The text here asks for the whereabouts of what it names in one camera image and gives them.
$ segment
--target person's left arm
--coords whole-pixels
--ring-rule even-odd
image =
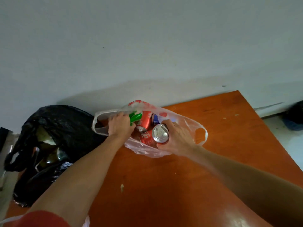
[[[83,225],[112,159],[135,124],[130,126],[129,116],[120,113],[109,119],[108,126],[106,140],[63,172],[28,213],[45,210],[62,217],[72,227]]]

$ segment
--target wall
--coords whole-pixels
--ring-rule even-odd
[[[303,0],[1,0],[0,125],[240,90],[260,116],[303,99]]]

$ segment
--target blue can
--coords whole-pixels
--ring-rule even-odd
[[[154,125],[157,125],[157,124],[160,123],[160,122],[159,122],[159,119],[158,119],[158,116],[157,116],[156,114],[153,114],[151,119],[152,119],[152,123],[153,123]]]

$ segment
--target orange wooden tabletop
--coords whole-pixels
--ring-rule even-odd
[[[303,172],[239,91],[165,108],[205,126],[206,149],[303,187]],[[204,139],[203,131],[197,139]],[[11,203],[7,217],[24,212]],[[187,158],[152,159],[125,147],[112,161],[89,216],[92,227],[270,226]]]

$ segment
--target person's left hand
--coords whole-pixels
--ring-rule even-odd
[[[123,112],[109,117],[108,135],[120,138],[123,143],[126,142],[136,127],[134,123],[132,125],[130,123],[129,115],[124,115]]]

